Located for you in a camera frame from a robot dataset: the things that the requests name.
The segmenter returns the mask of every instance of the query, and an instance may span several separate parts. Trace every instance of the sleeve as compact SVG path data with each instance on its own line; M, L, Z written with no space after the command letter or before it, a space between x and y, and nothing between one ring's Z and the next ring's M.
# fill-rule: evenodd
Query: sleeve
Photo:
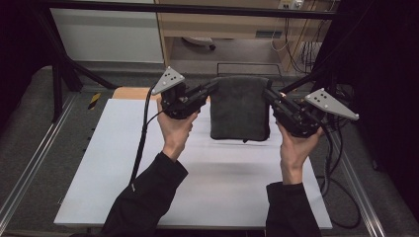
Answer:
M176 189L188 172L163 152L115 200L101 234L153 236L161 216L170 207Z
M304 186L273 183L267 187L269 211L266 236L321 236Z

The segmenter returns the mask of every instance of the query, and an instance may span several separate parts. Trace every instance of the wooden desk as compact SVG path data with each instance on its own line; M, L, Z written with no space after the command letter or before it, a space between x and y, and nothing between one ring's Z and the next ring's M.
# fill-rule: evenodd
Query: wooden desk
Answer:
M119 88L105 106L83 160L54 220L68 227L100 227L118 194L126 187L141 135L144 101L115 99L148 89ZM154 101L148 113L157 113ZM180 161L189 176L177 190L160 228L263 229L268 213L266 185L281 180L282 141L271 118L271 137L264 142L212 140L210 104L202 107ZM139 166L142 172L163 147L156 120L148 127ZM309 159L304 187L320 228L331 228Z
M240 0L240 1L191 1L191 0L154 0L157 4L184 4L184 5L209 5L225 7L249 7L278 9L281 2L285 0ZM306 11L326 11L336 8L337 4L332 5L329 0L305 0L301 10ZM263 32L282 32L279 39L274 40L276 48L285 45L285 19L242 17L242 16L214 16L214 15L190 15L190 14L157 14L160 39L163 48L163 57L166 66L170 66L170 56L173 38L220 38L220 39L255 39L258 31ZM288 35L290 52L293 58L298 58L299 49L305 41L322 42L330 21L322 26L318 33L320 20L290 19L290 30ZM280 60L286 71L292 67L289 54L282 50L279 52Z

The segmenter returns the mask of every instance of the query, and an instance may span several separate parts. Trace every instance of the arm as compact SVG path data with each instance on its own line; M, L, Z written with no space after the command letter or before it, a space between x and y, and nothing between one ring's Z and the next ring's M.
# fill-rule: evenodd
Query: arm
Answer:
M283 135L283 181L267 187L270 207L266 236L321 236L302 185L302 165L317 144L322 129L308 138L298 138L277 125Z
M160 100L157 100L161 112ZM101 233L106 236L153 236L161 216L170 207L177 188L187 176L185 168L177 161L192 122L198 114L186 119L171 119L161 113L159 122L164 146L153 163L142 172L117 197Z

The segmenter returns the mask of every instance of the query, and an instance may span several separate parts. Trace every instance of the person's right hand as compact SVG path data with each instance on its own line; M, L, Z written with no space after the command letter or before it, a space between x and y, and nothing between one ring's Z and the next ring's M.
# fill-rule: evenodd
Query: person's right hand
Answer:
M302 182L302 165L308 154L317 145L319 137L323 133L320 127L317 132L308 138L292 136L282 125L277 126L283 135L281 145L281 170L284 185L295 185Z
M158 112L162 111L161 98L157 99ZM192 122L198 117L198 112L191 114L185 119L174 119L164 113L157 117L164 138L163 153L173 161L177 161L185 149L189 132L192 130Z

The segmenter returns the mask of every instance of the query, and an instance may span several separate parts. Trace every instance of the white tabletop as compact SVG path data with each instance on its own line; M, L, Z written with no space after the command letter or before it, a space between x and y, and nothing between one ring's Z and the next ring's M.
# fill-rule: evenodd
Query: white tabletop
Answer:
M129 182L140 139L144 101L110 99L54 220L69 227L102 226L119 193ZM151 101L148 118L156 114ZM266 186L282 179L281 134L270 118L271 136L263 142L210 138L210 103L202 107L179 161L189 175L179 187L160 227L264 228ZM157 120L149 125L142 172L163 147ZM320 228L331 228L329 215L309 159L303 183Z

